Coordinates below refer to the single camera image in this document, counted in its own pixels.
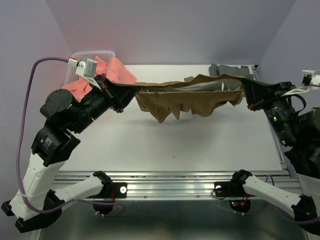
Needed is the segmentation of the grey pleated skirt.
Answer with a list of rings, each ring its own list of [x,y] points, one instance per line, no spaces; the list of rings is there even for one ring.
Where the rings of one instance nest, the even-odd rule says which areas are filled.
[[[217,77],[222,74],[227,74],[231,76],[238,76],[238,77],[245,77],[250,80],[255,80],[256,77],[253,73],[250,72],[250,69],[248,66],[228,66],[228,65],[217,65],[212,63],[209,67],[209,75],[211,77]],[[233,90],[239,90],[242,86],[242,83],[239,80],[236,79],[222,79],[222,83],[218,84],[218,90],[222,91],[233,91]]]

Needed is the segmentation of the tan brown skirt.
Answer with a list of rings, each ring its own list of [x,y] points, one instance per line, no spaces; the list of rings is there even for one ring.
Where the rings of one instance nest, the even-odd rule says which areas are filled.
[[[245,80],[243,76],[224,73],[215,77],[199,74],[184,81],[137,82],[140,91],[135,99],[140,110],[150,113],[160,124],[170,114],[179,120],[181,112],[208,117],[227,103],[239,105]]]

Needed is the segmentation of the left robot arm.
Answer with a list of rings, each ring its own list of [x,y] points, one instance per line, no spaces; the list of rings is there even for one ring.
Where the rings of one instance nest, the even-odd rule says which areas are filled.
[[[19,178],[19,191],[2,204],[7,216],[17,218],[15,227],[21,233],[44,229],[52,225],[65,209],[75,202],[91,202],[99,198],[112,209],[120,185],[103,171],[96,171],[74,185],[53,190],[52,182],[60,168],[80,144],[76,134],[83,132],[107,110],[123,112],[140,91],[136,85],[117,84],[102,75],[81,101],[66,89],[51,92],[40,113],[46,121],[31,146],[29,165]]]

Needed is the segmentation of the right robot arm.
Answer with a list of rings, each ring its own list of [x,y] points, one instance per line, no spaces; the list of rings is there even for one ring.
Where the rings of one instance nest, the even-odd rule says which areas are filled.
[[[293,166],[309,194],[297,194],[259,179],[246,170],[233,174],[231,192],[258,197],[291,217],[291,223],[306,232],[320,234],[320,109],[306,113],[293,107],[296,97],[305,107],[299,88],[291,82],[268,84],[244,79],[241,82],[247,108],[263,111],[280,144],[288,147],[284,155]]]

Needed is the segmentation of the pink skirt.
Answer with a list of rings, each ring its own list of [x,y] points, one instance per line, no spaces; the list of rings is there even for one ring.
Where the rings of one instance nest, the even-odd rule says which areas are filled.
[[[94,59],[97,61],[96,75],[102,75],[116,84],[133,85],[137,82],[137,78],[115,56],[108,62],[98,56]],[[90,84],[81,77],[72,83],[63,85],[62,88],[70,91],[78,102],[92,90]]]

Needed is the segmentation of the white perforated plastic basket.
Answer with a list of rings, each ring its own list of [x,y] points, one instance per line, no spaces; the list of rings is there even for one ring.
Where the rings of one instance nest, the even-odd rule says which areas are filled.
[[[98,67],[98,62],[95,57],[99,57],[104,62],[108,62],[116,54],[111,50],[92,50],[92,51],[80,51],[73,53],[69,58],[67,66],[67,72],[64,83],[70,84],[79,79],[84,78],[90,84],[98,86],[94,80],[95,71]]]

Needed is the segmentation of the aluminium mounting rail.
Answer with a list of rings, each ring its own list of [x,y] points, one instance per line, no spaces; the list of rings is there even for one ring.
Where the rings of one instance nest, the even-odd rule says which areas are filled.
[[[62,189],[88,178],[90,171],[60,171],[54,177],[52,188]],[[214,182],[229,181],[233,171],[160,171],[160,172],[106,172],[113,182],[127,183],[126,201],[191,201],[216,200],[211,196]],[[302,194],[297,178],[287,169],[280,171],[252,172],[260,180],[267,175],[274,179],[275,186],[295,194]]]

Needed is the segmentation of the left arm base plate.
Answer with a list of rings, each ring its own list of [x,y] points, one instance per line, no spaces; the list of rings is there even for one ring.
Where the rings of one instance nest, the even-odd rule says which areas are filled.
[[[104,184],[101,191],[92,197],[99,199],[125,199],[127,191],[128,184],[126,182],[112,182]]]

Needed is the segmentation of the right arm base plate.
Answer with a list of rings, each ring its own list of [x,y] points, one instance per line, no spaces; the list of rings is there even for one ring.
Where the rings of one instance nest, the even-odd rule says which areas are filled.
[[[215,198],[222,199],[234,197],[236,194],[230,181],[216,181],[213,183],[211,195]]]

